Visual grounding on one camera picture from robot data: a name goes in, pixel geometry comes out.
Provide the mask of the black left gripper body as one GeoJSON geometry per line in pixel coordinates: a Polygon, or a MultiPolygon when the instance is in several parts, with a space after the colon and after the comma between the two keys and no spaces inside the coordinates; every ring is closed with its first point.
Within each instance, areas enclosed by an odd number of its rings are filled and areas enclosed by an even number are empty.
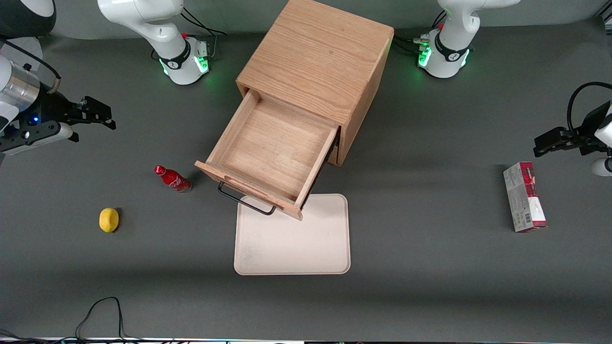
{"type": "Polygon", "coordinates": [[[608,154],[611,150],[612,114],[610,101],[597,107],[586,115],[577,129],[579,135],[579,151],[581,155],[594,152],[608,154]]]}

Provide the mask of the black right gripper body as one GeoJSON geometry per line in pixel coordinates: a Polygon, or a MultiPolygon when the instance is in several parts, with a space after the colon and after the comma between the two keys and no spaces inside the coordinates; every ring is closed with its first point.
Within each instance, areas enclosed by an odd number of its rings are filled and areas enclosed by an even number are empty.
{"type": "Polygon", "coordinates": [[[19,129],[27,126],[37,126],[48,120],[65,123],[74,126],[82,118],[82,107],[85,106],[86,98],[75,103],[68,100],[60,92],[49,94],[46,88],[41,89],[35,102],[25,111],[19,114],[19,129]]]}

